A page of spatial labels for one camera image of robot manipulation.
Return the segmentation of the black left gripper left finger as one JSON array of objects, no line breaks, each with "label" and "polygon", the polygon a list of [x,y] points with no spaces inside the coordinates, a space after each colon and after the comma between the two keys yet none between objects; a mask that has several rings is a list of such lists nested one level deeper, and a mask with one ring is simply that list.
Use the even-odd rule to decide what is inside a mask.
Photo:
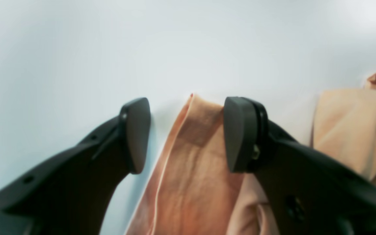
[{"label": "black left gripper left finger", "polygon": [[119,183],[145,166],[147,98],[0,190],[0,235],[98,235]]}]

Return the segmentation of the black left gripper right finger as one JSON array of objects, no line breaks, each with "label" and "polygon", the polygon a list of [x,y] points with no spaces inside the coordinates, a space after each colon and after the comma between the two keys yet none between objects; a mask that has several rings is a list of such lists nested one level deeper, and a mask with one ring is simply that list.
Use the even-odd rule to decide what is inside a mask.
[{"label": "black left gripper right finger", "polygon": [[300,144],[255,100],[227,97],[223,113],[228,168],[260,183],[281,235],[376,235],[376,186]]}]

